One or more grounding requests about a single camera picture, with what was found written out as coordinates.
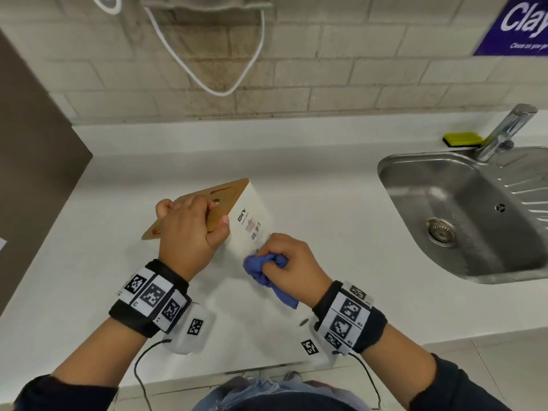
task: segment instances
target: drain strainer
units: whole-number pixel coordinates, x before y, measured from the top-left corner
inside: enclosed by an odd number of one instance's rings
[[[428,236],[431,241],[442,247],[452,247],[456,243],[455,227],[443,219],[426,220]]]

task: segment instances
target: hand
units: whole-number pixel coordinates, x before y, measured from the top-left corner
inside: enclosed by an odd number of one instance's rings
[[[204,196],[191,196],[181,203],[164,199],[156,205],[163,219],[158,259],[188,282],[206,268],[219,246],[230,234],[229,217],[207,231],[206,216],[215,202]]]
[[[308,244],[283,233],[273,233],[257,255],[283,254],[289,262],[279,268],[273,262],[263,265],[263,273],[285,293],[313,308],[333,280],[314,258]]]

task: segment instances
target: wristband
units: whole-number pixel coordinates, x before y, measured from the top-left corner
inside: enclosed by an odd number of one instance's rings
[[[342,354],[362,353],[379,341],[386,317],[373,298],[350,283],[334,281],[312,309],[319,321],[314,330]]]
[[[186,280],[154,260],[122,287],[108,314],[147,338],[169,333],[192,301],[187,289]]]

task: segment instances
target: purple sign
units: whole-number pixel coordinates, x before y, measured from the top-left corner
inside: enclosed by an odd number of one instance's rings
[[[548,56],[548,0],[509,0],[474,56]]]

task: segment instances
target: white cord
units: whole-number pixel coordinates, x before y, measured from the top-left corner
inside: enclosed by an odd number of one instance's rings
[[[261,53],[261,49],[263,48],[263,44],[264,44],[264,41],[265,41],[265,13],[261,10],[261,40],[259,41],[259,45],[257,46],[257,50],[256,50],[255,54],[253,55],[253,57],[251,58],[251,60],[249,61],[249,63],[247,64],[247,66],[245,67],[242,74],[240,75],[240,77],[238,78],[238,80],[236,81],[236,83],[234,84],[234,86],[232,88],[230,88],[229,90],[227,90],[225,92],[214,91],[213,89],[209,89],[207,86],[205,86],[202,83],[202,81],[199,80],[198,77],[196,75],[194,75],[194,73],[188,68],[188,66],[185,64],[185,62],[183,62],[179,58],[179,56],[177,56],[177,53],[175,53],[173,51],[171,46],[166,41],[166,38],[164,37],[162,31],[160,30],[160,27],[158,26],[158,23],[156,22],[156,19],[154,18],[154,15],[150,11],[150,9],[148,7],[143,7],[143,8],[145,9],[146,13],[148,14],[148,16],[150,18],[150,21],[152,22],[152,26],[154,27],[154,30],[156,31],[156,34],[158,34],[158,37],[160,38],[160,40],[162,41],[163,45],[168,50],[168,52],[173,56],[173,58],[177,61],[177,63],[181,65],[181,67],[190,75],[190,77],[204,91],[206,91],[206,92],[208,92],[212,95],[215,95],[215,96],[229,96],[229,95],[231,95],[236,90],[236,88],[239,87],[240,83],[242,83],[243,78],[245,78],[245,75],[247,74],[247,72],[249,71],[251,66],[253,66],[255,61],[257,61],[257,58],[258,58],[259,54]]]
[[[95,4],[97,4],[97,6],[99,6],[102,11],[104,11],[105,13],[108,13],[108,14],[116,15],[116,14],[119,14],[120,11],[122,10],[122,0],[115,0],[116,4],[113,7],[107,7],[106,5],[104,5],[102,3],[101,0],[93,0],[93,1],[95,1]],[[156,22],[156,19],[154,18],[154,15],[150,11],[150,9],[148,7],[145,7],[145,6],[143,6],[143,8],[145,9],[146,13],[148,14],[148,17],[150,18],[150,21],[152,22],[152,26],[154,27],[154,30],[156,31],[156,34],[160,38],[160,41],[162,42],[164,47],[167,49],[169,54],[171,56],[173,56],[173,58],[177,61],[177,63],[180,64],[181,67],[190,75],[190,77],[194,80],[194,82],[196,82],[204,91],[206,91],[206,92],[208,92],[212,95],[215,95],[215,96],[229,96],[229,95],[231,95],[240,86],[240,84],[243,81],[243,78],[245,78],[245,75],[247,75],[247,72],[250,70],[251,66],[253,66],[253,64],[257,61],[257,58],[259,57],[259,55],[261,53],[261,50],[263,49],[263,44],[265,42],[265,13],[264,13],[264,11],[261,10],[261,40],[259,41],[259,45],[257,46],[257,50],[255,51],[255,54],[253,55],[253,57],[251,58],[251,60],[249,61],[249,63],[247,64],[247,66],[245,67],[242,74],[240,75],[240,77],[238,78],[238,80],[236,81],[236,83],[234,84],[234,86],[232,88],[230,88],[229,90],[227,90],[225,92],[214,91],[213,89],[210,89],[207,86],[205,86],[202,83],[202,81],[199,80],[196,75],[194,75],[194,72],[191,71],[190,68],[188,68],[188,66],[185,64],[185,62],[183,62],[180,59],[180,57],[177,56],[177,53],[175,53],[175,51],[171,48],[171,46],[167,42],[166,38],[164,37],[164,35],[163,35],[162,31],[160,30],[160,27],[159,27],[158,23]]]
[[[114,4],[113,7],[107,7],[106,5],[102,3],[101,0],[93,0],[93,1],[95,1],[95,4],[97,4],[97,6],[99,6],[99,8],[102,11],[108,14],[112,14],[113,16],[115,16],[116,14],[119,14],[120,11],[122,10],[122,0],[115,0],[116,3]]]

